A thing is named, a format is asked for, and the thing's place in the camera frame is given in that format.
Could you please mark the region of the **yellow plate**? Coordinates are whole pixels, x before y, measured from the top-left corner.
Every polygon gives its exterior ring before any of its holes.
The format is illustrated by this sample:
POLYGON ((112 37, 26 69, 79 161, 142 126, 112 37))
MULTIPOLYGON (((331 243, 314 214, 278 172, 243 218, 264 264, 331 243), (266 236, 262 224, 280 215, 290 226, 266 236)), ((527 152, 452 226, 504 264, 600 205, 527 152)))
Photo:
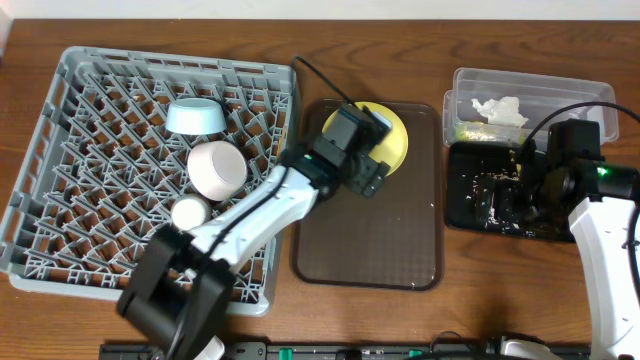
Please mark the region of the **yellow plate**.
MULTIPOLYGON (((363 105, 366 105, 372 111, 379 112, 392 123, 391 132, 384 138, 381 144, 375 146, 371 151, 363 151, 377 162, 387 163, 390 166, 390 170, 386 176, 389 176, 400 167, 408 153, 408 132, 404 123, 396 113, 388 107, 378 103, 360 101, 353 104, 347 103, 342 105, 352 105, 356 108, 361 108, 363 105)), ((329 116, 325 123, 333 119, 337 110, 329 116)), ((347 153, 331 143, 329 141, 329 136, 323 134, 323 130, 326 128, 325 123, 319 137, 313 142, 312 149, 315 153, 325 158, 331 165, 337 167, 342 177, 342 171, 346 167, 348 159, 361 151, 347 153)))

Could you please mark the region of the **colourful snack wrapper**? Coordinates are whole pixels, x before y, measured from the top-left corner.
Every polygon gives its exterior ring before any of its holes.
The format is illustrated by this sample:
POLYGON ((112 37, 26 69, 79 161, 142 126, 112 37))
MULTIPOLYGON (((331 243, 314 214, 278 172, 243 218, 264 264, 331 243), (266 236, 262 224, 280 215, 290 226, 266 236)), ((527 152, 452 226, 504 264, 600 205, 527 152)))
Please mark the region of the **colourful snack wrapper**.
POLYGON ((527 137, 518 128, 493 126, 479 122, 463 122, 454 130, 455 141, 501 142, 521 144, 527 137))

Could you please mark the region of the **white paper napkin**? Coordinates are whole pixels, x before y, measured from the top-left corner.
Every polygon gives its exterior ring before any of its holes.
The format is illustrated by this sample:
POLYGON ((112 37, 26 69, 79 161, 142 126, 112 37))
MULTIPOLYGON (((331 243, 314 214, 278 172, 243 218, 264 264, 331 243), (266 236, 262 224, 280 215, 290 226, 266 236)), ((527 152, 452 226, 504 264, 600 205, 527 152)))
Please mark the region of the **white paper napkin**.
POLYGON ((528 122, 528 118, 519 111, 520 100, 517 97, 505 96, 484 103, 473 98, 471 102, 473 108, 491 125, 521 128, 528 122))

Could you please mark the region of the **white paper cup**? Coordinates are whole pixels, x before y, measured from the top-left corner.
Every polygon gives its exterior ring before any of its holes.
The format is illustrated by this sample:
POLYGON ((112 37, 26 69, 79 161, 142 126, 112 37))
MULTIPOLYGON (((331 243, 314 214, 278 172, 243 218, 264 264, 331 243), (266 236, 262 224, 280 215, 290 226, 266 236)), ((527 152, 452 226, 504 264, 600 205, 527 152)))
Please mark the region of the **white paper cup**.
POLYGON ((212 209, 207 201, 194 194, 179 197, 171 208, 172 224, 181 231, 188 231, 211 219, 212 209))

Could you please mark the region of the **light blue bowl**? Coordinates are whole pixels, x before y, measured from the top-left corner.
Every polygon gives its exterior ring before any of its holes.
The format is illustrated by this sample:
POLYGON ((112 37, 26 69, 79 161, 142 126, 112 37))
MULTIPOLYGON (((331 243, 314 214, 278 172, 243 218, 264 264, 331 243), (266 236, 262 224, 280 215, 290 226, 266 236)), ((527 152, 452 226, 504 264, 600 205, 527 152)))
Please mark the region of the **light blue bowl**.
POLYGON ((227 129, 222 106, 206 98, 183 98, 172 102, 165 127, 182 135, 210 135, 227 129))

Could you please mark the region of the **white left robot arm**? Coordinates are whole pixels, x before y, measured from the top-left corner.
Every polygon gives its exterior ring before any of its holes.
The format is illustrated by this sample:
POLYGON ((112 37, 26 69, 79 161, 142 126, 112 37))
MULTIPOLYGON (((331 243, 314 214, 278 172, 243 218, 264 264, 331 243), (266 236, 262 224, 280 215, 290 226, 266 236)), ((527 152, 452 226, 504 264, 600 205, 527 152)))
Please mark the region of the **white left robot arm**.
POLYGON ((324 135, 285 151, 253 192, 186 232, 157 230, 117 302, 118 313, 168 359, 218 359, 238 271, 339 186, 372 197, 392 166, 384 141, 340 148, 324 135))

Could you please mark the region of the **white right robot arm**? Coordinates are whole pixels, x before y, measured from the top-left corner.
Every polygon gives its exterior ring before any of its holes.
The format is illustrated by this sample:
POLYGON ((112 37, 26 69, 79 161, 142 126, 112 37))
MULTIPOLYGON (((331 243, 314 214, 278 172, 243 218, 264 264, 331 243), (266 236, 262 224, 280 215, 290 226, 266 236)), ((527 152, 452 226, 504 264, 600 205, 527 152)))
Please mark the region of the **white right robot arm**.
POLYGON ((521 221, 554 236, 571 235, 587 289, 593 359, 639 356, 639 172, 606 163, 600 127, 587 120, 548 129, 545 167, 535 144, 522 150, 528 198, 521 221))

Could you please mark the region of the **black waste tray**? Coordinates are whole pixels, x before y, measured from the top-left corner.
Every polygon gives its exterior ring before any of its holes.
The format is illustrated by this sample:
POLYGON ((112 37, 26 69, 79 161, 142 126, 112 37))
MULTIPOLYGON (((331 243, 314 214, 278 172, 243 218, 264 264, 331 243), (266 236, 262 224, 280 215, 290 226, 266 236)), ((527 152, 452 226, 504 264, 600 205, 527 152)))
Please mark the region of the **black waste tray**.
POLYGON ((523 150, 503 144, 457 142, 451 146, 447 166, 445 222, 451 228, 482 231, 471 224, 465 200, 471 179, 481 172, 516 172, 529 193, 536 239, 572 242, 569 214, 585 199, 602 198, 597 166, 603 157, 592 145, 534 145, 523 150))

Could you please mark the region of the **clear plastic waste bin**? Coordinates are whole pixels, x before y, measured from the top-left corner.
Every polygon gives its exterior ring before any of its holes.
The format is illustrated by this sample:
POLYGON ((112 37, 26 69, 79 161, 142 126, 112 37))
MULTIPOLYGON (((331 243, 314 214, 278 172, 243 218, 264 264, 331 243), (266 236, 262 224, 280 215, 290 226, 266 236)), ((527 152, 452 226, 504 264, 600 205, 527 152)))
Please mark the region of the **clear plastic waste bin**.
POLYGON ((454 73, 453 88, 443 100, 443 140, 448 146, 455 128, 463 122, 488 124, 472 106, 471 100, 481 103, 500 100, 505 96, 520 100, 519 111, 528 118, 520 129, 527 136, 554 111, 580 102, 602 101, 614 103, 615 92, 611 85, 603 82, 554 77, 538 74, 517 73, 500 70, 459 68, 454 73))

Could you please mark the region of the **grey dishwasher rack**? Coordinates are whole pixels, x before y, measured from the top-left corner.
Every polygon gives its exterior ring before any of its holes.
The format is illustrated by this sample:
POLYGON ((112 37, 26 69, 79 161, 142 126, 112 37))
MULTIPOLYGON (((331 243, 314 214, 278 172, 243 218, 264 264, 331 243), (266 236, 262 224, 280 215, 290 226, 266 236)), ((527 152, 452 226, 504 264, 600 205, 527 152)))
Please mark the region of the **grey dishwasher rack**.
POLYGON ((299 94, 287 65, 75 46, 64 51, 1 222, 1 270, 19 290, 114 301, 153 233, 194 192, 200 135, 168 131, 172 102, 218 102, 220 139, 257 188, 295 142, 299 94))

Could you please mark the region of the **dark brown serving tray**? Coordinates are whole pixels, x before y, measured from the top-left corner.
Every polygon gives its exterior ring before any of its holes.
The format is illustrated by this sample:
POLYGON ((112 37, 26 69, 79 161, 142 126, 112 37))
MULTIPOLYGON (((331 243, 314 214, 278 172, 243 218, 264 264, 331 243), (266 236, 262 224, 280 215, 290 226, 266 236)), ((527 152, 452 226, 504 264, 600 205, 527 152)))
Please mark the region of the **dark brown serving tray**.
POLYGON ((402 165, 371 199, 345 187, 299 222, 291 267, 307 283, 429 291, 444 275, 440 116, 389 102, 409 138, 402 165))

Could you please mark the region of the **leftover rice food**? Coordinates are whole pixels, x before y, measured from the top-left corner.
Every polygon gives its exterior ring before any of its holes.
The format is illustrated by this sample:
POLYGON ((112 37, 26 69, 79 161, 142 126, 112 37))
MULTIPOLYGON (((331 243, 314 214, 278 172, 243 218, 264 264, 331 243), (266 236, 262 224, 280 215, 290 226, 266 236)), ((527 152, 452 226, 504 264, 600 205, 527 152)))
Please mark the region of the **leftover rice food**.
POLYGON ((465 200, 471 224, 482 231, 534 238, 531 200, 516 172, 481 172, 471 179, 465 200))

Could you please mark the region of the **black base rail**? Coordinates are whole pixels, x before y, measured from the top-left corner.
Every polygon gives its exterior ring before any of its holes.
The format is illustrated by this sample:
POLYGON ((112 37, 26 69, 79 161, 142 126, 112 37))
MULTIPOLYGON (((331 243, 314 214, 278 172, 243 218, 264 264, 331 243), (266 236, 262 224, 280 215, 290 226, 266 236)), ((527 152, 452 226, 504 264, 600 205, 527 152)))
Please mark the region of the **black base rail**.
MULTIPOLYGON (((551 354, 560 359, 589 359, 590 346, 575 344, 544 344, 540 339, 522 334, 506 334, 490 337, 486 341, 463 338, 455 332, 437 335, 431 344, 412 345, 349 345, 349 344, 269 344, 264 342, 237 342, 225 345, 221 359, 406 359, 421 357, 435 352, 466 353, 475 350, 488 354, 513 354, 518 357, 533 358, 533 350, 522 349, 520 345, 545 346, 551 354)), ((144 343, 107 343, 99 348, 98 359, 165 359, 162 351, 144 343)))

